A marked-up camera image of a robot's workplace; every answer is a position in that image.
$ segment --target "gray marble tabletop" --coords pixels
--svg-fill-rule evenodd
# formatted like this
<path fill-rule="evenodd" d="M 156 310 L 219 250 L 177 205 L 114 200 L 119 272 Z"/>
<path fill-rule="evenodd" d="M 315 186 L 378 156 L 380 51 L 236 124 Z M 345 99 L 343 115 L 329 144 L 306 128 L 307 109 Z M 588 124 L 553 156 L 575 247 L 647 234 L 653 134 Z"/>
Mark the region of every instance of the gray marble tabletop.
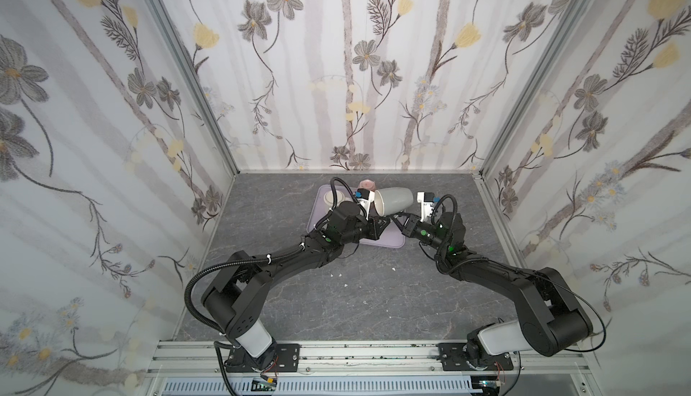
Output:
<path fill-rule="evenodd" d="M 370 178 L 376 186 L 403 186 L 413 193 L 453 194 L 466 226 L 466 245 L 506 262 L 487 210 L 469 174 L 339 174 L 352 186 Z M 327 174 L 240 174 L 231 190 L 204 267 L 225 262 L 238 250 L 271 253 L 299 243 L 317 189 Z M 409 209 L 419 213 L 415 203 Z M 354 245 L 347 245 L 343 256 Z M 198 303 L 212 276 L 193 293 Z M 277 340 L 465 339 L 497 318 L 515 318 L 506 298 L 437 272 L 408 239 L 400 249 L 360 245 L 353 256 L 307 270 L 272 289 L 261 314 Z M 218 332 L 187 312 L 178 341 L 218 339 Z"/>

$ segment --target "floral wallpaper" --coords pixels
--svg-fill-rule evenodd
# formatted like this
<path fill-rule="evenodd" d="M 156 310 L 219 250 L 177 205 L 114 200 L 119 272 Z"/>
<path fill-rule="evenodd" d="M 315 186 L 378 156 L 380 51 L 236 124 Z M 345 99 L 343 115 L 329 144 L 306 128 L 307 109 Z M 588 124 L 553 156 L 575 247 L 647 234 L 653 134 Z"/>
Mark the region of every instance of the floral wallpaper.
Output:
<path fill-rule="evenodd" d="M 608 395 L 688 393 L 690 57 L 691 0 L 594 0 L 485 173 L 527 263 L 602 314 Z"/>
<path fill-rule="evenodd" d="M 0 380 L 133 394 L 231 177 L 143 0 L 0 0 Z"/>
<path fill-rule="evenodd" d="M 570 0 L 164 0 L 242 169 L 479 170 Z"/>

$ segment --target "black mounting plate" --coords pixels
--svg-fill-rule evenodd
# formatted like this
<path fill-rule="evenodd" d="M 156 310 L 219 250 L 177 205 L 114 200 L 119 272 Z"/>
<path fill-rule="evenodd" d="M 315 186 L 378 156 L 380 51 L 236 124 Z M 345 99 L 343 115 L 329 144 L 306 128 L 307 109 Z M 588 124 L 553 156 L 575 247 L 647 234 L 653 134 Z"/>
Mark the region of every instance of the black mounting plate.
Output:
<path fill-rule="evenodd" d="M 446 372 L 458 372 L 462 370 L 476 370 L 471 368 L 466 362 L 466 352 L 463 351 L 465 343 L 439 343 L 439 360 L 442 362 L 442 368 Z M 495 357 L 496 362 L 503 370 L 513 370 L 514 363 L 511 357 L 506 358 L 503 355 Z M 498 370 L 496 365 L 487 366 L 484 370 Z"/>
<path fill-rule="evenodd" d="M 227 373 L 252 373 L 254 369 L 247 362 L 245 356 L 247 351 L 243 348 L 231 350 L 227 360 L 224 362 Z M 299 343 L 278 343 L 276 344 L 276 366 L 272 366 L 269 372 L 297 372 L 298 362 L 300 361 Z"/>

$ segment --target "purple tray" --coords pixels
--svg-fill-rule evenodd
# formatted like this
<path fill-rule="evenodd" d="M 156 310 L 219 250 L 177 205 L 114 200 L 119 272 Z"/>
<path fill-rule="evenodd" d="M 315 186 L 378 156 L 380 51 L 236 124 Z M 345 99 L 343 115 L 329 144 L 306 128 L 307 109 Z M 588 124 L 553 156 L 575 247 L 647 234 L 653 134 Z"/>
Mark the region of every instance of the purple tray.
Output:
<path fill-rule="evenodd" d="M 348 196 L 348 191 L 346 191 L 345 187 L 336 186 L 336 190 L 341 191 L 346 196 Z M 324 184 L 323 186 L 319 187 L 319 190 L 316 193 L 315 205 L 312 206 L 312 215 L 310 215 L 310 221 L 307 223 L 307 232 L 312 231 L 315 227 L 315 223 L 317 223 L 317 221 L 323 218 L 326 214 L 326 204 L 324 203 L 324 195 L 327 192 L 331 193 L 330 185 Z M 360 243 L 363 243 L 365 245 L 375 245 L 381 247 L 390 247 L 392 249 L 398 249 L 399 247 L 402 247 L 406 244 L 406 237 L 401 234 L 401 231 L 398 229 L 396 225 L 391 223 L 388 227 L 384 229 L 384 232 L 381 233 L 381 236 L 378 240 L 375 241 L 363 238 L 362 240 L 360 240 Z"/>

